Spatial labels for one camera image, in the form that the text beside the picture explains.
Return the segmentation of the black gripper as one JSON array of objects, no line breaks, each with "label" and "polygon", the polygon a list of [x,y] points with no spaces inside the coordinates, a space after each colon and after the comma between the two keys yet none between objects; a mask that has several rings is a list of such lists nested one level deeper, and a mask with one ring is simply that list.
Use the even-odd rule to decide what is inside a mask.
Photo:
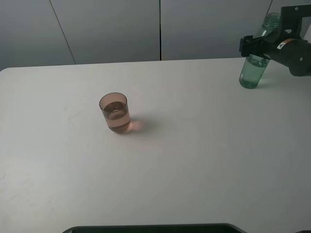
[{"label": "black gripper", "polygon": [[295,45],[301,36],[286,31],[273,31],[266,37],[252,35],[240,39],[239,52],[242,57],[255,55],[274,61],[287,61],[295,54]]}]

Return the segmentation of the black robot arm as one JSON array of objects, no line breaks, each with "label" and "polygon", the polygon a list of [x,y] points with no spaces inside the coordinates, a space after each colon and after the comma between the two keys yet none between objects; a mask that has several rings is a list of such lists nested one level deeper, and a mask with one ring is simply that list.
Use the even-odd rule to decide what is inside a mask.
[{"label": "black robot arm", "polygon": [[255,55],[280,63],[293,76],[311,75],[311,44],[294,33],[274,30],[257,38],[245,36],[240,40],[239,51],[243,57]]}]

